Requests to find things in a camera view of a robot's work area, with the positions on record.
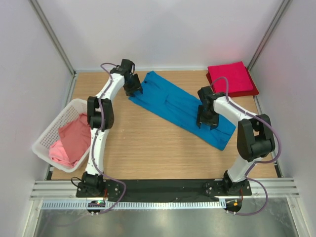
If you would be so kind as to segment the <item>blue t shirt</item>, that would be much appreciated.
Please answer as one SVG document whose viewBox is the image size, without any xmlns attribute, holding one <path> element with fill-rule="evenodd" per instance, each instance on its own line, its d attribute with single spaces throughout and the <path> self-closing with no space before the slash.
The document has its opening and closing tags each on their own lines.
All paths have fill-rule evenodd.
<svg viewBox="0 0 316 237">
<path fill-rule="evenodd" d="M 163 77 L 151 71 L 142 82 L 143 92 L 135 92 L 129 99 L 144 109 L 160 116 L 174 125 L 194 134 L 213 147 L 224 150 L 236 127 L 224 116 L 219 125 L 211 129 L 196 124 L 201 101 Z"/>
</svg>

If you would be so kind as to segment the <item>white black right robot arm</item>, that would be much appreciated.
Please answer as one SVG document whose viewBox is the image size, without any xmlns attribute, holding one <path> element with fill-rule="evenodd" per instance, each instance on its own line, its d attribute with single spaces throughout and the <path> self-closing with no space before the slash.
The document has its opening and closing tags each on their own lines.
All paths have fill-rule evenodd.
<svg viewBox="0 0 316 237">
<path fill-rule="evenodd" d="M 223 92 L 214 93 L 209 86 L 198 91 L 201 105 L 197 126 L 205 124 L 215 129 L 224 116 L 237 128 L 238 157 L 223 176 L 223 192 L 233 196 L 245 186 L 246 177 L 254 165 L 275 150 L 275 140 L 268 115 L 257 115 L 240 107 Z"/>
</svg>

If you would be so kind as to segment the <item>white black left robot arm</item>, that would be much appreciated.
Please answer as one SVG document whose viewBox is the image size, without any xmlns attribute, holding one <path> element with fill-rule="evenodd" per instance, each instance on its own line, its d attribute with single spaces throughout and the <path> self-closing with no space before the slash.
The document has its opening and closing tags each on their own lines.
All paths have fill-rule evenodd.
<svg viewBox="0 0 316 237">
<path fill-rule="evenodd" d="M 113 99 L 121 88 L 127 96 L 143 92 L 135 64 L 122 59 L 119 65 L 103 63 L 100 67 L 109 75 L 101 91 L 87 99 L 87 123 L 91 143 L 88 163 L 77 186 L 77 197 L 98 198 L 105 193 L 104 153 L 108 134 L 114 125 Z"/>
</svg>

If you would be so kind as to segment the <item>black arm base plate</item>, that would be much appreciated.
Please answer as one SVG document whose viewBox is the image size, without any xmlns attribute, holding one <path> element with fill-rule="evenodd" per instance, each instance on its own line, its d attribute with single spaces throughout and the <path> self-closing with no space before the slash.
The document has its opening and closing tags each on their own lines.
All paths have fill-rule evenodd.
<svg viewBox="0 0 316 237">
<path fill-rule="evenodd" d="M 126 185 L 124 197 L 145 197 L 146 195 L 162 197 L 173 194 L 197 194 L 209 197 L 215 196 L 251 196 L 250 183 L 245 180 L 235 187 L 228 189 L 222 179 L 150 179 L 150 180 L 122 180 Z M 112 180 L 105 180 L 97 190 L 79 183 L 76 197 L 94 198 L 109 197 L 119 198 L 124 185 Z"/>
</svg>

